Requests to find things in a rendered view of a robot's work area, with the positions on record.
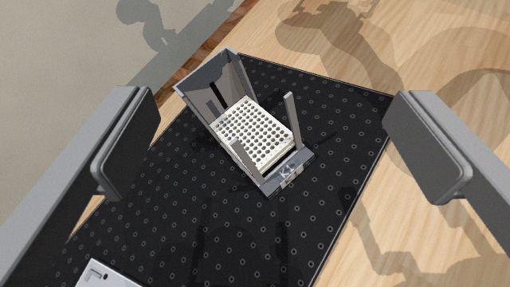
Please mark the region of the white well plate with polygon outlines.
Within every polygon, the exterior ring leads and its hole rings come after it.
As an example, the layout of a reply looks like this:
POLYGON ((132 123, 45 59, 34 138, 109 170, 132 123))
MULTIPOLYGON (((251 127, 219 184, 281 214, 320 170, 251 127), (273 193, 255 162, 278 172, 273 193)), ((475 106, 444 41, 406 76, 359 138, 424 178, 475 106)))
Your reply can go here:
POLYGON ((261 174, 295 146, 292 132, 246 95, 209 126, 248 170, 229 145, 237 137, 261 174))

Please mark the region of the white rectangular plate nest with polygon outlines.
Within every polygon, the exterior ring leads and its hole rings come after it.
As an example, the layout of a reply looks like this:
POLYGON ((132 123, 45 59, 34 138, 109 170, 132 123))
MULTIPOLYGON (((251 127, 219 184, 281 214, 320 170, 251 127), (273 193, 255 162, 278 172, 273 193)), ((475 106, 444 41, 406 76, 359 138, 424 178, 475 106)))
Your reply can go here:
POLYGON ((128 275, 91 258, 75 287, 146 287, 128 275))

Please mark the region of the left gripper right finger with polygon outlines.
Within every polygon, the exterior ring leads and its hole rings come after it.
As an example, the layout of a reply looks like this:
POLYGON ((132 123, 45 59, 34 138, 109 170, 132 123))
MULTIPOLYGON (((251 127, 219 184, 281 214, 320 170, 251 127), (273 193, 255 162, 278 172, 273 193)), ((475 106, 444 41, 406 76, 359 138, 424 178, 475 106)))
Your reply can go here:
POLYGON ((427 201, 466 199, 510 258, 510 168, 431 90, 399 90, 382 125, 427 201))

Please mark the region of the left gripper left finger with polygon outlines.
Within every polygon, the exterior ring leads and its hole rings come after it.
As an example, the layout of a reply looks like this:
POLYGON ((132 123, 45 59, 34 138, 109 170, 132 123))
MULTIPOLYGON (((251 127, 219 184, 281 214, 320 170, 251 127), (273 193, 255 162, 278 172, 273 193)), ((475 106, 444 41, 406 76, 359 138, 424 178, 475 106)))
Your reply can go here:
POLYGON ((114 87, 0 227, 0 287, 42 286, 93 195, 127 197, 160 122, 149 87, 114 87))

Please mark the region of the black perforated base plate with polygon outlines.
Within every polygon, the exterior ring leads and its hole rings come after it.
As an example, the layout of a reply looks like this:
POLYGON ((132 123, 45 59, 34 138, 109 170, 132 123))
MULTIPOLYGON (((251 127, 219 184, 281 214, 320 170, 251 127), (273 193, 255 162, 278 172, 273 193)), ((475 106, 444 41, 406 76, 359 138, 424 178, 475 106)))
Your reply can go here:
POLYGON ((98 258, 146 287, 312 287, 390 137, 393 95, 238 53, 258 104, 315 153, 270 201, 185 106, 127 197, 104 198, 41 287, 75 287, 98 258))

